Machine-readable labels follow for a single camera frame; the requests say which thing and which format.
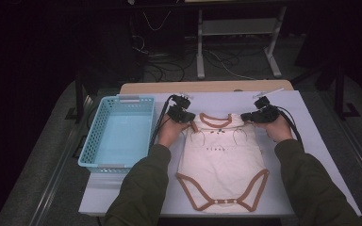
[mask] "basket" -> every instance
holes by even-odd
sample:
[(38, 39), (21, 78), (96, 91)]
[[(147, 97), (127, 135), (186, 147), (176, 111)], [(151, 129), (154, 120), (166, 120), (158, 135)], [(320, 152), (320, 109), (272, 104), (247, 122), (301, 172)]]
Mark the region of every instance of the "basket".
[(128, 173), (148, 154), (154, 115), (154, 97), (104, 97), (78, 158), (78, 165), (90, 172)]

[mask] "white table surface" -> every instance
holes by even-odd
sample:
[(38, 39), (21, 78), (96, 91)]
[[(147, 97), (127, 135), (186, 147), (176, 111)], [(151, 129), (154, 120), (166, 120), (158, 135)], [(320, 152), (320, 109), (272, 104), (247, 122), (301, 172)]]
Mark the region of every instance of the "white table surface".
[[(254, 101), (257, 99), (254, 99), (253, 96), (258, 93), (258, 91), (188, 93), (191, 101), (188, 111), (195, 114), (205, 112), (210, 116), (219, 118), (225, 118), (228, 113), (241, 114), (256, 111)], [(157, 118), (164, 102), (171, 94), (172, 93), (146, 94), (156, 97)], [(301, 134), (305, 151), (311, 153), (322, 162), (334, 183), (345, 194), (349, 204), (356, 213), (361, 216), (361, 212), (343, 181), (331, 155), (328, 153), (299, 91), (283, 90), (269, 95), (268, 98), (271, 104), (282, 106), (292, 114), (293, 119), (297, 124), (298, 131)], [(256, 137), (263, 153), (264, 163), (270, 171), (270, 175), (258, 207), (254, 212), (213, 215), (199, 212), (192, 208), (187, 195), (175, 177), (185, 142), (184, 137), (180, 135), (178, 140), (171, 147), (172, 160), (168, 171), (169, 185), (161, 215), (163, 217), (207, 217), (212, 215), (213, 217), (251, 216), (255, 218), (280, 218), (294, 215), (281, 180), (280, 164), (273, 151), (275, 143), (270, 140), (267, 137), (266, 132), (260, 128), (256, 128)], [(118, 196), (122, 179), (122, 175), (92, 173), (79, 212), (90, 216), (103, 216), (111, 203)]]

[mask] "green sleeve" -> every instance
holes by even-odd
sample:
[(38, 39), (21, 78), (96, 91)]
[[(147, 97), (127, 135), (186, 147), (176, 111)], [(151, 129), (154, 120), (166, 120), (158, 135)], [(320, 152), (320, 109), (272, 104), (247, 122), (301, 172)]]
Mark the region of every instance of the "green sleeve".
[(300, 225), (362, 225), (344, 194), (321, 162), (305, 153), (300, 142), (284, 140), (275, 147), (281, 176)]
[(156, 225), (166, 196), (171, 153), (156, 144), (125, 176), (120, 194), (105, 215), (105, 225)]

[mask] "white baby bodysuit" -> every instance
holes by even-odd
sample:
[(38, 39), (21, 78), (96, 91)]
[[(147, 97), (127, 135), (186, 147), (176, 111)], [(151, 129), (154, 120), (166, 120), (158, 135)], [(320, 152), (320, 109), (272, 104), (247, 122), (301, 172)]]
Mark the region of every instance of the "white baby bodysuit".
[(208, 213), (254, 211), (269, 175), (255, 128), (237, 114), (216, 119), (202, 113), (184, 133), (177, 178), (192, 207)]

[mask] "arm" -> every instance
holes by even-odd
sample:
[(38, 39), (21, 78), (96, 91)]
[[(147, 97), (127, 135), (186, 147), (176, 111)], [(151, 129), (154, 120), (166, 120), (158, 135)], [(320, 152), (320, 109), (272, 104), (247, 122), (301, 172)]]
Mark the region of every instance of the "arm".
[(170, 146), (187, 125), (165, 115), (158, 142), (125, 176), (119, 196), (105, 215), (105, 225), (156, 225), (169, 178)]
[(305, 153), (301, 143), (293, 139), (283, 117), (256, 125), (266, 129), (278, 143), (275, 154), (281, 163), (281, 177), (301, 225), (362, 225), (321, 162)]

